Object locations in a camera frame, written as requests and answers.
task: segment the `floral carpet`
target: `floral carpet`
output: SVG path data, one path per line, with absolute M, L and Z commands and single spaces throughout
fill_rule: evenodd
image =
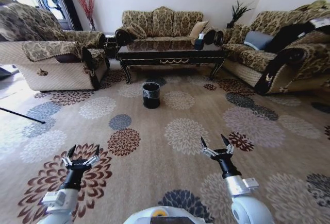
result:
M 46 121 L 42 125 L 0 112 L 0 223 L 37 223 L 40 200 L 67 170 L 61 163 L 101 160 L 86 172 L 75 223 L 123 223 L 156 205 L 184 208 L 215 224 L 235 223 L 218 164 L 201 153 L 200 137 L 235 146 L 233 162 L 254 177 L 254 196 L 276 223 L 330 223 L 330 106 L 312 93 L 259 96 L 234 76 L 208 67 L 138 70 L 125 84 L 111 70 L 98 91 L 39 93 L 27 86 L 0 106 Z M 161 85 L 161 105 L 142 105 L 141 85 Z M 2 92 L 10 89 L 2 85 Z

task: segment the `green plant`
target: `green plant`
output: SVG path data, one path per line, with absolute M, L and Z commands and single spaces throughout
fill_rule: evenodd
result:
M 234 23 L 238 21 L 238 19 L 240 19 L 245 12 L 248 12 L 249 10 L 249 5 L 251 3 L 244 5 L 244 3 L 240 3 L 239 1 L 237 1 L 236 5 L 232 5 L 232 15 L 233 15 L 233 19 L 230 23 L 228 23 L 227 28 L 232 28 L 234 26 Z

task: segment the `black coffee table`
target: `black coffee table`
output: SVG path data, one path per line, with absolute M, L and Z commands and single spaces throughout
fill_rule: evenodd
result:
M 131 83 L 130 66 L 214 64 L 210 73 L 213 80 L 225 61 L 220 47 L 211 44 L 195 50 L 190 41 L 134 41 L 119 49 L 117 60 L 126 75 L 127 84 Z

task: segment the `table leg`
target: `table leg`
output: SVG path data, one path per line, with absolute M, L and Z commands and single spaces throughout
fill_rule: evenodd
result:
M 130 72 L 128 71 L 128 64 L 125 63 L 123 60 L 120 61 L 120 67 L 122 68 L 122 70 L 125 73 L 126 76 L 126 84 L 130 84 L 131 83 L 131 76 L 130 76 Z
M 218 72 L 218 70 L 220 69 L 221 65 L 222 65 L 222 63 L 216 63 L 214 65 L 214 68 L 212 69 L 211 74 L 210 74 L 210 80 L 212 80 L 212 81 L 214 80 L 215 75 Z

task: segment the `white robot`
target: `white robot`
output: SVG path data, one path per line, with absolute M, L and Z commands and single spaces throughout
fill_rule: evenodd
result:
M 269 209 L 259 200 L 251 196 L 251 191 L 259 187 L 254 178 L 242 179 L 241 173 L 231 162 L 234 147 L 227 138 L 221 135 L 226 145 L 225 149 L 215 151 L 207 148 L 201 137 L 202 152 L 220 164 L 222 178 L 226 181 L 229 194 L 232 197 L 232 213 L 238 224 L 274 224 Z M 42 200 L 47 208 L 47 217 L 38 224 L 72 224 L 72 212 L 77 204 L 78 192 L 83 173 L 100 160 L 99 146 L 93 157 L 88 160 L 73 160 L 75 146 L 71 148 L 62 160 L 69 174 L 56 192 L 48 192 Z M 157 206 L 132 214 L 124 224 L 205 224 L 202 218 L 191 215 L 184 209 Z

